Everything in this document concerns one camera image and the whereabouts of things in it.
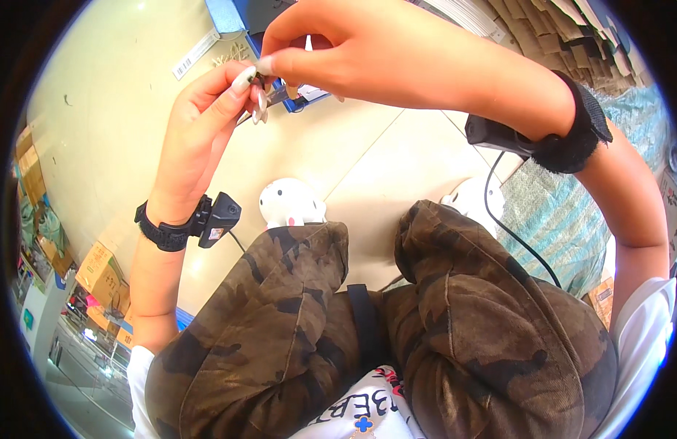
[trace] white stuffed toy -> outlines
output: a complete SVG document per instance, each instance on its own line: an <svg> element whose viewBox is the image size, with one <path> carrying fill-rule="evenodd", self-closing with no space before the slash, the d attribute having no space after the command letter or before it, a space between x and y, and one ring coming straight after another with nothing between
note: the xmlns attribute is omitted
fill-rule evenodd
<svg viewBox="0 0 677 439"><path fill-rule="evenodd" d="M259 205L269 229L326 222L326 204L316 198L313 189L297 179L280 179L270 183L260 193Z"/></svg>
<svg viewBox="0 0 677 439"><path fill-rule="evenodd" d="M463 181L450 195L441 199L442 205L448 205L459 211L462 215L475 220L484 227L493 238L497 238L497 226L492 217L484 208L484 186L487 179L473 177ZM487 205L498 220L504 214L504 195L492 180L487 190Z"/></svg>

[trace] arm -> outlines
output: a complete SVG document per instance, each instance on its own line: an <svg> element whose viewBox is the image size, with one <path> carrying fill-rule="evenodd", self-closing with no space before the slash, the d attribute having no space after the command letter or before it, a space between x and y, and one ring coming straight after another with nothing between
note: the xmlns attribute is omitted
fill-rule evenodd
<svg viewBox="0 0 677 439"><path fill-rule="evenodd" d="M296 47L306 34L312 52ZM550 70L403 0L302 0L267 28L257 68L348 98L469 112L534 141L566 136L575 118L572 93ZM616 237L613 321L643 281L667 278L668 262L655 180L610 128L614 141L576 177Z"/></svg>
<svg viewBox="0 0 677 439"><path fill-rule="evenodd" d="M146 215L154 225L187 222L209 187L251 88L255 67L228 62L189 84L173 104ZM134 345L153 354L177 335L185 250L167 252L139 236L131 267Z"/></svg>
<svg viewBox="0 0 677 439"><path fill-rule="evenodd" d="M612 327L629 296L651 277L667 279L667 222L658 185L646 163L610 121L614 141L600 145L575 174L616 238Z"/></svg>

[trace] long fingernail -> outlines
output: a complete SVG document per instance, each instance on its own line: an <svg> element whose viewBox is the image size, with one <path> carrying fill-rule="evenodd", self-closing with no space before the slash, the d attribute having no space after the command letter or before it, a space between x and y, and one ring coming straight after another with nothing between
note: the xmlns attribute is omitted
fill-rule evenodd
<svg viewBox="0 0 677 439"><path fill-rule="evenodd" d="M253 125L257 125L258 121L260 120L260 108L257 106L257 104L253 106L251 118L253 119Z"/></svg>
<svg viewBox="0 0 677 439"><path fill-rule="evenodd" d="M264 113L267 109L267 95L262 90L257 93L257 103L260 106L260 112Z"/></svg>
<svg viewBox="0 0 677 439"><path fill-rule="evenodd" d="M287 96L289 96L290 99L297 99L297 88L298 87L287 86Z"/></svg>
<svg viewBox="0 0 677 439"><path fill-rule="evenodd" d="M274 76L272 74L272 55L267 55L260 58L257 63L255 63L257 72L264 76Z"/></svg>
<svg viewBox="0 0 677 439"><path fill-rule="evenodd" d="M245 69L240 75L236 76L236 79L234 79L234 81L231 83L231 90L237 95L245 92L246 89L251 85L251 82L253 82L253 78L255 78L255 72L256 70L254 65Z"/></svg>

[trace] black velcro strap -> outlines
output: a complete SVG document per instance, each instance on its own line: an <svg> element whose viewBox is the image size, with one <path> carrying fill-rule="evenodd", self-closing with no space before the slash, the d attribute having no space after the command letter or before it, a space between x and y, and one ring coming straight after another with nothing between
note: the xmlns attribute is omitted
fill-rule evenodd
<svg viewBox="0 0 677 439"><path fill-rule="evenodd" d="M575 173L582 171L587 159L597 149L597 144L611 142L612 133L597 99L585 87L562 72L554 70L568 86L575 100L575 120L564 138L550 134L536 142L531 156L548 171Z"/></svg>
<svg viewBox="0 0 677 439"><path fill-rule="evenodd" d="M161 230L153 225L146 216L146 206L148 201L138 206L136 209L136 216L133 218L135 223L141 229L141 233L154 242L160 250L163 251L180 251L187 246L187 238L189 237L189 228L185 228L180 232L171 232L169 230Z"/></svg>
<svg viewBox="0 0 677 439"><path fill-rule="evenodd" d="M384 361L375 305L370 300L365 284L348 285L348 298L353 308L355 331L358 335L361 369L374 369Z"/></svg>

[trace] camouflage pants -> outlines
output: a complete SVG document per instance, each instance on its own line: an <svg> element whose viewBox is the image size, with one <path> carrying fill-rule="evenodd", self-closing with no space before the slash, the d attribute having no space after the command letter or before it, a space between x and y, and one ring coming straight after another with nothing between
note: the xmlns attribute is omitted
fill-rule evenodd
<svg viewBox="0 0 677 439"><path fill-rule="evenodd" d="M256 239L156 356L146 403L162 438L286 438L367 373L348 233L327 223ZM384 363L429 438L587 438L611 405L616 353L584 303L534 279L474 221L429 201L395 258L412 285L370 293Z"/></svg>

